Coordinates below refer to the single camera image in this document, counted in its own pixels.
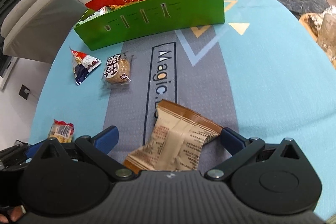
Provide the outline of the person's left hand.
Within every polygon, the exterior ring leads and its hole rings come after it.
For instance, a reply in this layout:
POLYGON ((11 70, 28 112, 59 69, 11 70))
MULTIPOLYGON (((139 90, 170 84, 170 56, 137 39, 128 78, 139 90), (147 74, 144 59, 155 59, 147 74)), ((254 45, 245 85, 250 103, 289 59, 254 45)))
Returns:
POLYGON ((0 223, 12 223, 20 220, 26 214, 25 208, 21 206, 14 207, 6 213, 0 214, 0 223))

